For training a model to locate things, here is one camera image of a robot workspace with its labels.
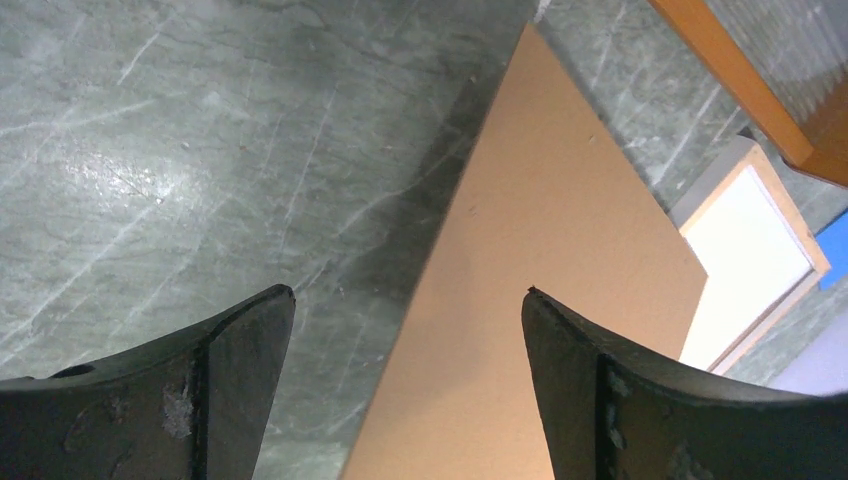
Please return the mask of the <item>brown cardboard backing board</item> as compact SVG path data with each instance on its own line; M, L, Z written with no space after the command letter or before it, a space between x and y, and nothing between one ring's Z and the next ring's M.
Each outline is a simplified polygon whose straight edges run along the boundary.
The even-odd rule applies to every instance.
M521 322L527 291L678 358L705 281L527 25L342 477L551 478Z

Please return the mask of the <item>wooden picture frame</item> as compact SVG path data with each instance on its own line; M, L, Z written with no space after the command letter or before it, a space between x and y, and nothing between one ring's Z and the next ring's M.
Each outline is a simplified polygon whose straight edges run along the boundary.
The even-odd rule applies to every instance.
M671 208L668 216L678 228L679 233L683 236L684 225L696 214L702 204L707 202L711 195L723 186L730 175L745 166L752 166L756 169L789 228L796 235L800 246L810 261L811 270L776 301L735 346L723 354L712 367L704 370L718 375L726 373L830 270L830 264L815 236L810 231L762 147L756 141L744 136L738 136L730 141Z

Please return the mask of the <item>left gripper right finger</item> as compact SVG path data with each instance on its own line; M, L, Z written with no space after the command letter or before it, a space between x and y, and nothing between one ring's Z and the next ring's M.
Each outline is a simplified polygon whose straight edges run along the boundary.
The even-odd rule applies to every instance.
M558 479L843 479L847 397L705 372L531 289L522 327Z

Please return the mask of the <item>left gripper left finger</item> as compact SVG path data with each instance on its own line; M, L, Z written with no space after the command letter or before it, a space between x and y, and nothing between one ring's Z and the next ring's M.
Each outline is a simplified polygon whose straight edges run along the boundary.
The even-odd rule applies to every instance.
M295 309L278 284L123 352L3 381L2 477L251 478Z

